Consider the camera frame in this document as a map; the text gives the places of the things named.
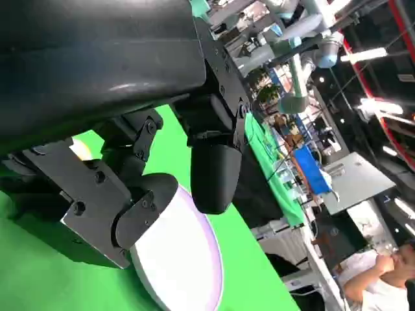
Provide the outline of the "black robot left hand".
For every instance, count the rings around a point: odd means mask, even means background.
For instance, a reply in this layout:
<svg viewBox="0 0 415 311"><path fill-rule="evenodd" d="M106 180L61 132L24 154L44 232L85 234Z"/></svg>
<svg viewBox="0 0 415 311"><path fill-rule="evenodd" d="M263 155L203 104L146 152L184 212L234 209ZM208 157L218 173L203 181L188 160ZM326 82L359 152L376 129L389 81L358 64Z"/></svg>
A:
<svg viewBox="0 0 415 311"><path fill-rule="evenodd" d="M125 269L178 190L144 174L168 104L204 214L233 200L249 99L189 1L1 3L1 191L68 258Z"/></svg>

